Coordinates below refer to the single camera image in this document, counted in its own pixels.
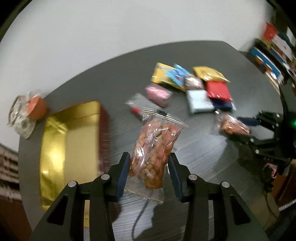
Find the bolt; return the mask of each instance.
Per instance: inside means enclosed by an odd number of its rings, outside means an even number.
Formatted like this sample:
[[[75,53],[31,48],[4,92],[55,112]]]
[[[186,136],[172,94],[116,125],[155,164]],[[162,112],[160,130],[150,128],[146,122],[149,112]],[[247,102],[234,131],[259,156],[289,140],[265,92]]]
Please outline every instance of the bolt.
[[[189,175],[189,179],[194,181],[194,180],[197,179],[197,175],[195,175],[195,174],[190,174],[190,175]]]
[[[70,181],[69,183],[68,183],[68,186],[69,187],[75,187],[75,185],[76,185],[76,182],[75,181]]]
[[[110,176],[108,175],[108,174],[103,174],[102,176],[101,176],[101,179],[102,180],[108,180],[110,178]]]
[[[230,184],[228,182],[222,182],[222,186],[225,188],[229,188]]]

